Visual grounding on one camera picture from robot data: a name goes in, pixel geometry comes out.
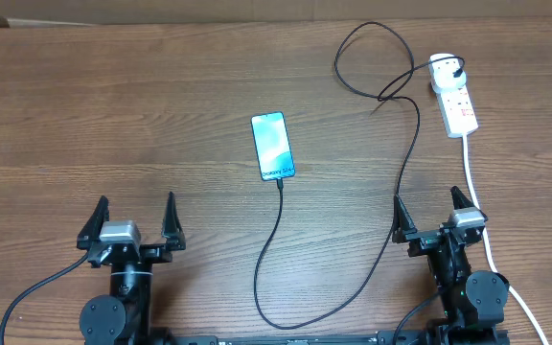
phone wallpaper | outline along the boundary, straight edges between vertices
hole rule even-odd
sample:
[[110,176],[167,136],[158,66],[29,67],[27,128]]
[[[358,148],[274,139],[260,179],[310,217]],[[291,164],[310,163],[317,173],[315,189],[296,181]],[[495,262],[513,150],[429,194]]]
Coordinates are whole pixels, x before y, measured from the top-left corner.
[[283,114],[255,116],[251,121],[262,179],[270,180],[295,175]]

white power strip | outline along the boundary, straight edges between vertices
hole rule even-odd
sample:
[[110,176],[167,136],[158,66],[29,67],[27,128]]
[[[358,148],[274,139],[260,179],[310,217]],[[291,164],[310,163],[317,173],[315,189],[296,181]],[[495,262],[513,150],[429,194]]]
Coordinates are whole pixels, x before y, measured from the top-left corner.
[[[454,57],[454,55],[434,54],[429,61],[448,57]],[[453,76],[460,67],[457,58],[441,60],[429,65],[431,87],[438,96],[440,112],[442,112],[449,138],[461,138],[478,128],[472,100],[466,87],[466,72],[457,78]]]
[[[429,61],[433,61],[438,58],[454,57],[452,54],[434,54],[429,58]],[[438,97],[438,104],[440,105],[440,111],[442,112],[442,118],[445,121],[445,128],[447,129],[447,135],[449,138],[462,138],[463,143],[463,156],[464,156],[464,172],[466,174],[466,181],[468,183],[468,189],[474,205],[480,208],[478,199],[476,198],[476,191],[472,183],[472,173],[470,171],[470,162],[468,155],[468,134],[474,132],[478,128],[478,122],[476,122],[476,116],[472,108],[472,101],[468,94],[468,88],[466,87],[467,77],[466,72],[462,73],[460,77],[455,77],[454,72],[460,68],[459,60],[457,58],[450,58],[446,60],[437,61],[429,64],[429,72],[431,74],[431,87],[436,92]],[[485,253],[487,254],[487,262],[491,271],[497,273],[495,267],[494,258],[491,252],[491,246],[489,243],[489,230],[485,228],[483,231],[483,244],[485,245]],[[543,345],[549,345],[541,325],[534,317],[534,314],[529,310],[525,301],[515,291],[512,285],[509,289],[510,293],[515,297],[517,302],[521,305],[525,314],[532,322],[534,329],[540,337],[540,341]]]

white cable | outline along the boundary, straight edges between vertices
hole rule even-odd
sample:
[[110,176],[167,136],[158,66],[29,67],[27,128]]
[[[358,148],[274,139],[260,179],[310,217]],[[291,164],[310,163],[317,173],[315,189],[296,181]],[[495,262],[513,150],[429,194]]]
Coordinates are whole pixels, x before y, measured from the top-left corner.
[[[474,185],[472,184],[472,174],[470,173],[470,161],[468,158],[468,136],[464,134],[461,137],[461,139],[463,143],[464,171],[466,173],[466,182],[468,182],[468,189],[470,190],[470,196],[471,196],[472,202],[474,203],[474,206],[480,209],[480,204],[478,202],[478,199],[476,198],[476,191],[474,190]],[[489,244],[489,231],[487,228],[485,228],[485,231],[483,231],[483,244],[485,245],[485,253],[487,253],[487,262],[489,263],[489,267],[491,268],[491,271],[497,273],[497,267],[495,267],[494,257],[491,254],[491,245]],[[517,302],[521,305],[521,307],[523,308],[523,311],[525,311],[525,314],[532,322],[532,325],[534,325],[534,328],[536,329],[536,332],[538,333],[538,336],[540,337],[540,341],[542,342],[542,344],[549,345],[548,340],[546,339],[546,336],[542,331],[541,325],[536,320],[536,317],[534,317],[534,314],[532,313],[532,311],[529,310],[529,308],[525,304],[525,301],[523,301],[521,296],[518,295],[518,293],[515,291],[512,285],[510,285],[510,288],[508,290],[513,295],[513,297],[515,297]]]

power adapter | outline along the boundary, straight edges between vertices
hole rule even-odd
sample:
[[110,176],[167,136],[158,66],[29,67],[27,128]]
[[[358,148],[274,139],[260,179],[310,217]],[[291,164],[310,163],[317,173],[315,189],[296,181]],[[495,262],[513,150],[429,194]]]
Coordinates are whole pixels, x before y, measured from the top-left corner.
[[[434,54],[429,61],[454,57],[453,54]],[[478,128],[472,100],[466,87],[466,72],[461,73],[459,60],[449,58],[429,64],[431,87],[436,92],[438,104],[449,138],[461,138]]]

black cable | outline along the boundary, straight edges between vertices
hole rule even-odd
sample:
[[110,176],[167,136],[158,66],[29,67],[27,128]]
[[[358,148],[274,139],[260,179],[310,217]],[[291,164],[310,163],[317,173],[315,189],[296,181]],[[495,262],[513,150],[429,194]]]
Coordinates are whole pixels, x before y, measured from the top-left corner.
[[[353,86],[351,86],[351,84],[349,84],[348,82],[346,82],[344,80],[344,78],[342,78],[342,76],[340,75],[340,71],[338,70],[337,68],[337,64],[340,60],[340,56],[342,55],[342,51],[344,50],[344,46],[346,45],[346,42],[348,42],[348,40],[351,38],[351,36],[353,36],[359,29],[363,28],[364,26],[366,25],[378,25],[380,27],[382,27],[383,29],[386,29],[387,31],[389,31],[391,34],[395,35],[395,37],[397,37],[403,44],[403,47],[406,49],[406,51],[408,52],[408,57],[410,58],[410,69],[408,71],[406,71],[405,73],[401,74],[399,77],[393,79],[391,82],[389,82],[383,89],[382,91],[380,91],[380,93],[378,93],[378,95],[373,95],[373,94],[370,94],[370,93],[367,93],[367,92],[363,92],[363,91],[359,91],[357,89],[355,89]],[[423,64],[420,64],[418,66],[414,66],[414,56],[412,55],[412,51],[410,50],[410,47],[408,46],[408,44],[406,43],[405,40],[403,40],[403,38],[398,34],[396,33],[395,31],[393,31],[393,29],[389,28],[388,26],[382,24],[382,23],[379,23],[379,22],[374,22],[374,21],[370,21],[370,22],[366,22],[366,23],[363,23],[359,26],[357,26],[356,28],[354,28],[351,33],[349,35],[346,36],[346,38],[344,38],[344,40],[342,41],[342,44],[340,44],[340,47],[337,49],[337,53],[335,53],[335,59],[333,60],[333,69],[335,70],[335,74],[337,75],[337,78],[340,80],[340,82],[342,82],[342,84],[344,84],[344,86],[346,86],[349,90],[351,90],[353,93],[356,93],[358,94],[359,96],[363,96],[363,97],[368,97],[368,98],[373,98],[373,99],[377,99],[379,102],[385,102],[385,101],[389,101],[389,100],[394,100],[396,99],[394,96],[400,92],[400,90],[403,89],[404,86],[406,86],[408,84],[408,82],[410,81],[410,79],[412,78],[412,74],[414,73],[414,71],[418,70],[418,69],[421,69],[423,67],[426,67],[432,63],[435,63],[435,62],[438,62],[438,61],[442,61],[442,60],[446,60],[446,59],[452,59],[452,58],[456,58],[456,59],[459,59],[461,60],[461,66],[459,67],[459,69],[457,71],[454,72],[454,75],[455,77],[459,77],[461,75],[461,73],[463,72],[463,68],[464,68],[464,65],[466,64],[466,61],[462,58],[462,57],[458,57],[458,56],[453,56],[453,57],[441,57],[441,58],[437,58],[433,61],[428,61],[426,63],[423,63]],[[382,94],[384,94],[384,92],[386,90],[388,90],[391,85],[393,85],[394,83],[398,82],[400,79],[402,79],[403,77],[405,76],[408,76],[408,78],[402,83],[402,85],[400,85],[395,91],[393,91],[392,93],[390,93],[388,96],[385,96],[383,97]]]
[[[395,35],[395,37],[397,37],[402,42],[402,44],[403,44],[404,48],[406,49],[406,51],[408,52],[408,56],[410,58],[410,70],[408,70],[407,72],[401,74],[399,77],[395,78],[393,81],[389,82],[389,84],[387,84],[387,86],[384,87],[378,95],[372,95],[372,94],[362,92],[362,91],[359,91],[359,90],[355,89],[353,86],[351,86],[348,82],[346,82],[342,78],[342,76],[340,75],[340,72],[337,68],[337,64],[338,64],[338,61],[340,59],[340,55],[342,54],[342,50],[344,49],[344,46],[345,46],[346,42],[349,40],[349,38],[357,30],[361,29],[362,27],[364,27],[366,25],[378,25],[378,26],[386,29],[387,31],[389,31],[391,34]],[[410,147],[408,148],[408,152],[406,153],[406,156],[403,159],[402,167],[400,168],[400,173],[398,174],[398,180],[397,180],[396,188],[395,188],[395,195],[396,196],[398,196],[400,194],[400,186],[402,185],[403,171],[405,170],[406,164],[408,163],[408,159],[410,158],[410,154],[412,153],[412,150],[414,149],[414,145],[417,142],[417,137],[419,136],[419,129],[421,127],[421,111],[419,110],[419,107],[417,106],[416,102],[414,102],[414,100],[412,100],[411,98],[408,98],[406,96],[395,96],[395,95],[398,92],[400,92],[400,90],[402,90],[403,87],[406,86],[406,84],[410,81],[414,71],[416,71],[420,68],[426,67],[431,63],[434,63],[434,62],[437,62],[437,61],[442,61],[442,60],[445,60],[445,59],[450,59],[450,58],[457,58],[457,59],[460,59],[462,61],[461,67],[457,71],[454,72],[455,77],[459,77],[459,75],[461,75],[461,73],[463,72],[463,66],[466,63],[466,61],[464,61],[462,57],[442,57],[442,58],[438,58],[438,59],[435,59],[433,61],[429,61],[429,62],[426,62],[424,64],[421,64],[421,65],[415,67],[414,66],[414,56],[412,55],[412,51],[410,50],[410,47],[408,46],[408,44],[403,40],[403,38],[398,33],[396,33],[391,28],[389,28],[386,25],[381,24],[379,22],[366,22],[366,23],[363,23],[363,24],[357,26],[354,30],[351,31],[350,34],[348,34],[346,36],[346,38],[344,38],[344,41],[342,41],[342,44],[340,44],[340,47],[338,48],[337,53],[335,54],[335,59],[333,61],[333,69],[335,70],[335,73],[336,73],[338,79],[346,87],[348,87],[349,90],[351,90],[352,92],[358,94],[359,96],[377,99],[379,102],[395,101],[395,100],[406,100],[406,101],[411,102],[412,105],[414,105],[414,108],[417,112],[417,127],[415,129],[415,133],[414,133],[414,137],[412,138],[412,142],[410,143]],[[394,83],[396,83],[397,81],[399,81],[400,79],[402,79],[405,76],[408,76],[408,78],[402,83],[402,85],[400,85],[395,91],[390,93],[388,96],[385,96],[385,97],[382,96],[382,94],[384,94],[386,92],[386,90],[389,89],[389,87],[391,87],[391,85],[393,85]],[[391,239],[391,236],[393,235],[393,233],[397,230],[397,228],[399,226],[399,222],[398,222],[398,214],[397,214],[397,212],[394,208],[394,210],[393,210],[393,222],[391,223],[391,229],[389,230],[389,233],[387,234],[387,238],[385,239],[384,244],[382,245],[382,248],[380,249],[380,253],[379,253],[378,257],[374,261],[374,264],[372,265],[372,268],[370,269],[370,272],[368,273],[367,277],[365,278],[365,280],[363,281],[363,283],[361,284],[359,289],[355,292],[355,294],[353,294],[353,296],[351,296],[348,300],[346,300],[344,303],[342,303],[337,308],[335,308],[335,309],[333,309],[333,310],[331,310],[327,313],[324,313],[324,314],[322,314],[318,317],[315,317],[310,321],[306,321],[306,322],[296,324],[296,325],[292,325],[292,326],[281,326],[281,325],[275,324],[274,322],[270,321],[264,315],[264,313],[261,309],[261,306],[259,305],[259,298],[257,296],[257,279],[258,279],[258,276],[259,276],[259,267],[261,266],[261,262],[264,258],[265,252],[267,251],[267,249],[269,248],[269,245],[271,244],[272,240],[274,239],[274,235],[276,234],[276,230],[278,229],[278,224],[280,222],[280,218],[281,218],[281,215],[283,213],[283,181],[282,181],[282,179],[278,179],[277,183],[278,183],[278,190],[279,190],[279,194],[280,194],[280,207],[279,207],[279,210],[278,210],[278,217],[276,218],[276,223],[274,224],[274,229],[272,230],[271,234],[269,235],[269,238],[265,242],[264,248],[262,249],[261,254],[259,255],[259,259],[257,259],[257,264],[255,266],[255,276],[254,276],[254,281],[253,281],[253,293],[254,293],[254,297],[255,297],[255,307],[257,308],[257,312],[259,313],[261,318],[268,325],[270,325],[270,326],[272,326],[276,329],[279,329],[279,330],[294,330],[294,329],[298,329],[298,328],[301,328],[301,327],[304,327],[304,326],[308,326],[309,324],[321,321],[321,320],[335,314],[336,312],[341,311],[342,309],[346,308],[346,306],[348,306],[351,302],[353,302],[361,294],[361,292],[363,291],[365,286],[368,284],[368,282],[372,278],[372,274],[374,274],[374,271],[375,271],[377,265],[380,262],[380,258],[382,257],[382,254],[384,253],[384,249],[386,248],[387,244],[389,243],[389,240]]]
[[255,266],[255,279],[254,279],[254,282],[253,282],[253,293],[254,293],[254,296],[255,296],[255,307],[257,307],[257,311],[259,312],[259,315],[261,316],[261,318],[268,325],[270,325],[270,326],[272,326],[276,329],[279,329],[279,330],[295,330],[295,329],[298,329],[298,328],[301,328],[301,327],[304,327],[304,326],[308,326],[309,324],[312,324],[314,322],[323,320],[324,318],[329,317],[329,316],[337,313],[338,311],[343,310],[346,306],[348,306],[351,302],[353,302],[353,300],[355,300],[357,298],[357,296],[359,296],[359,294],[363,291],[363,288],[365,288],[365,286],[370,281],[370,278],[372,278],[372,273],[374,273],[374,270],[376,269],[376,266],[379,264],[380,258],[382,257],[382,253],[384,252],[384,248],[386,248],[387,244],[389,243],[389,239],[391,238],[391,234],[393,234],[393,231],[394,231],[395,227],[397,227],[397,225],[396,225],[397,222],[396,222],[396,217],[394,216],[393,224],[391,225],[391,230],[389,231],[389,234],[387,235],[387,238],[384,241],[384,244],[382,245],[382,249],[380,250],[378,258],[374,262],[374,265],[372,266],[372,269],[370,270],[370,273],[368,274],[368,276],[365,278],[365,281],[363,282],[363,284],[361,284],[361,287],[355,292],[355,294],[353,296],[351,296],[351,298],[346,300],[344,303],[342,303],[339,307],[335,308],[334,310],[332,310],[330,312],[327,312],[327,313],[325,313],[321,316],[318,316],[316,318],[313,318],[310,321],[302,322],[300,324],[292,325],[292,326],[281,326],[281,325],[275,324],[274,322],[270,321],[264,315],[264,312],[261,310],[261,306],[259,305],[259,297],[257,296],[257,278],[259,276],[259,267],[261,266],[261,261],[264,258],[265,252],[269,248],[269,244],[274,239],[274,235],[276,234],[276,229],[278,229],[278,223],[280,222],[280,217],[283,214],[283,183],[282,183],[282,179],[279,179],[278,181],[279,181],[278,182],[279,183],[278,184],[278,191],[279,191],[279,194],[280,194],[280,207],[278,209],[278,217],[276,218],[276,224],[274,224],[274,230],[272,230],[272,233],[269,235],[269,238],[265,242],[264,249],[262,249],[261,254],[259,254],[259,259],[257,259],[257,265]]
[[61,270],[59,273],[55,273],[52,276],[44,279],[43,281],[33,285],[32,287],[27,288],[23,293],[18,295],[10,304],[8,309],[6,310],[6,313],[4,314],[4,318],[1,320],[0,325],[0,345],[4,345],[4,333],[6,332],[6,325],[8,324],[8,320],[10,319],[10,315],[12,315],[12,311],[16,307],[20,301],[23,300],[23,298],[27,297],[30,293],[34,292],[35,290],[45,286],[46,284],[54,281],[57,278],[60,278],[61,276],[64,276],[65,274],[71,272],[78,266],[82,265],[88,258],[88,252],[84,254],[78,261],[76,261],[74,264],[70,265],[69,267]]
[[420,305],[415,307],[413,310],[411,310],[406,316],[403,317],[402,321],[400,321],[400,324],[393,332],[393,345],[397,345],[398,342],[398,336],[400,336],[400,332],[402,331],[403,325],[408,322],[408,320],[417,312],[419,312],[421,309],[427,307],[433,300],[435,300],[438,296],[440,296],[443,293],[442,290],[438,290],[438,292],[432,294],[429,296],[426,300],[421,302]]

